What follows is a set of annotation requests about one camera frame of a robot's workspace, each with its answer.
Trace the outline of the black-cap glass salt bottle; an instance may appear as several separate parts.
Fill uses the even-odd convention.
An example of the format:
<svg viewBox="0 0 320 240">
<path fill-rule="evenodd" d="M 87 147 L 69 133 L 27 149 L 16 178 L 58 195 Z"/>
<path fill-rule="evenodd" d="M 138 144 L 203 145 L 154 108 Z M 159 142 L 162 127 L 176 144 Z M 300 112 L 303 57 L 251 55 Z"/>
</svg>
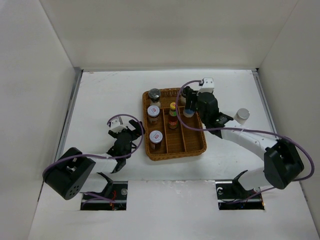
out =
<svg viewBox="0 0 320 240">
<path fill-rule="evenodd" d="M 183 89 L 180 95 L 180 103 L 185 106 L 186 105 L 186 91 Z"/>
</svg>

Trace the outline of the blue-label white granule bottle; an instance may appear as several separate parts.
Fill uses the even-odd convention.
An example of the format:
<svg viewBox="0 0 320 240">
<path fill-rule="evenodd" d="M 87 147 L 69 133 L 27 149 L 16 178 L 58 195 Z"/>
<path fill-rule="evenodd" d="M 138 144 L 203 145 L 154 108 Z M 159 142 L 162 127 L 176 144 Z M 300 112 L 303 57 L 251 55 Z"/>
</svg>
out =
<svg viewBox="0 0 320 240">
<path fill-rule="evenodd" d="M 186 108 L 183 109 L 183 115 L 186 118 L 192 118 L 194 116 L 194 114 L 195 114 L 195 112 L 191 109 L 186 109 Z"/>
</svg>

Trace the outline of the orange-label spice jar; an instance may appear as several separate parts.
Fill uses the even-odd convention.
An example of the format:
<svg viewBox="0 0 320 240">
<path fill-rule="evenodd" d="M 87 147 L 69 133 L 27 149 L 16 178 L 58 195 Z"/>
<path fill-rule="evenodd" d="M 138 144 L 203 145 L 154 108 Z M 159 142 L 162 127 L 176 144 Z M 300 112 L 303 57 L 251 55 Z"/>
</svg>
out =
<svg viewBox="0 0 320 240">
<path fill-rule="evenodd" d="M 156 105 L 150 105 L 147 109 L 147 119 L 152 125 L 156 124 L 159 120 L 160 108 Z"/>
</svg>

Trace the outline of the white-lid brown spice jar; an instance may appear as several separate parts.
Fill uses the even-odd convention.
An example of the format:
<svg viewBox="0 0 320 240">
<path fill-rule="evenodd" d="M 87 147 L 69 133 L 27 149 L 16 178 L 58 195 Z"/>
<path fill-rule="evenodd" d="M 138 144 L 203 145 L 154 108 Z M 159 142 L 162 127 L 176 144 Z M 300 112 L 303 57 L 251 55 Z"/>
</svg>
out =
<svg viewBox="0 0 320 240">
<path fill-rule="evenodd" d="M 161 148 L 161 144 L 162 144 L 162 140 L 163 140 L 163 134 L 159 130 L 153 130 L 149 134 L 149 145 L 150 145 L 152 150 L 160 149 Z"/>
</svg>

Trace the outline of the red ketchup bottle yellow cap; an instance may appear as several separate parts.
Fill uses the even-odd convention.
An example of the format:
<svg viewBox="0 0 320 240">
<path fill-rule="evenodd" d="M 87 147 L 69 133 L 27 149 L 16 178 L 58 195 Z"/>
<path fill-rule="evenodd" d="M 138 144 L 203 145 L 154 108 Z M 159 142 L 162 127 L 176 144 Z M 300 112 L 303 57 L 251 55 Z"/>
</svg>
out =
<svg viewBox="0 0 320 240">
<path fill-rule="evenodd" d="M 177 117 L 177 108 L 176 103 L 171 102 L 169 106 L 169 113 L 168 113 L 168 127 L 170 129 L 176 129 L 178 127 L 178 117 Z"/>
</svg>

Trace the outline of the clear-cap salt grinder bottle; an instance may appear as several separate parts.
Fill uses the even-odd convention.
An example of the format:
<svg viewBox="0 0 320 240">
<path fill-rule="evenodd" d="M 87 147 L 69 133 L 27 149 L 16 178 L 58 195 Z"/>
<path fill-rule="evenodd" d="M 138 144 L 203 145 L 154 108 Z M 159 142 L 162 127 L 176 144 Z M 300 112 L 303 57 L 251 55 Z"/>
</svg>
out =
<svg viewBox="0 0 320 240">
<path fill-rule="evenodd" d="M 158 88 L 152 88 L 148 91 L 148 97 L 151 106 L 157 106 L 158 108 L 161 107 L 161 91 Z"/>
</svg>

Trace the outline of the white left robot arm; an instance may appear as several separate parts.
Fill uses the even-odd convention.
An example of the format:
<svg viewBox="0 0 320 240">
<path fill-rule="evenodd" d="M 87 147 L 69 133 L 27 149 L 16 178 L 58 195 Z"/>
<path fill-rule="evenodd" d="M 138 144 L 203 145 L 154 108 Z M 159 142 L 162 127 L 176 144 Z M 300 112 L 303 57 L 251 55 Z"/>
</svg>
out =
<svg viewBox="0 0 320 240">
<path fill-rule="evenodd" d="M 113 146 L 103 154 L 85 154 L 76 147 L 69 148 L 56 162 L 42 173 L 43 181 L 64 200 L 72 199 L 79 193 L 91 174 L 118 173 L 126 165 L 127 159 L 140 147 L 146 133 L 143 123 L 131 119 L 130 129 L 119 114 L 111 118 L 107 125 L 108 134 L 115 139 Z"/>
</svg>

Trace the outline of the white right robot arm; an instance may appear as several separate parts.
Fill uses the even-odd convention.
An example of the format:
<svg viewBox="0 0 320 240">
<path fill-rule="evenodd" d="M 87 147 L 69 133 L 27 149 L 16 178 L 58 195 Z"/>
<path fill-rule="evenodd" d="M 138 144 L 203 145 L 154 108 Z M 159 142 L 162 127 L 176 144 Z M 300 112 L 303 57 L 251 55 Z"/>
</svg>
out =
<svg viewBox="0 0 320 240">
<path fill-rule="evenodd" d="M 268 137 L 267 132 L 244 129 L 243 125 L 219 110 L 212 92 L 187 86 L 183 88 L 182 95 L 186 100 L 185 107 L 198 113 L 208 132 L 245 148 L 263 161 L 263 167 L 244 170 L 233 179 L 231 190 L 236 197 L 243 198 L 250 190 L 264 186 L 283 190 L 304 170 L 292 142 L 283 137 Z"/>
</svg>

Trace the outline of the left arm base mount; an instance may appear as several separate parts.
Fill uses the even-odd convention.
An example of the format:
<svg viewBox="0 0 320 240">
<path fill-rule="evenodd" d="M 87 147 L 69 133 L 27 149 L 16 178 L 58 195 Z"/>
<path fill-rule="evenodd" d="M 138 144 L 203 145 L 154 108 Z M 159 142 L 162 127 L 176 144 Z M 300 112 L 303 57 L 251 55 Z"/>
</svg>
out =
<svg viewBox="0 0 320 240">
<path fill-rule="evenodd" d="M 127 209 L 128 181 L 114 181 L 99 172 L 89 178 L 81 189 L 82 211 L 125 211 Z"/>
</svg>

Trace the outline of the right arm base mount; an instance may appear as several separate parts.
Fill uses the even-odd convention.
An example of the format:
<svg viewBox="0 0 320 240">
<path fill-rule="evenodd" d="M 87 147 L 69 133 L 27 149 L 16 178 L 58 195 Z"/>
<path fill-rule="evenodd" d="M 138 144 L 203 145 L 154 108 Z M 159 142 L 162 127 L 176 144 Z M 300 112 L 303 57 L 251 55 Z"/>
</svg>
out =
<svg viewBox="0 0 320 240">
<path fill-rule="evenodd" d="M 264 202 L 258 190 L 245 190 L 239 183 L 239 178 L 246 171 L 238 174 L 234 179 L 217 180 L 215 182 L 217 204 L 220 211 L 233 210 L 264 210 Z"/>
</svg>

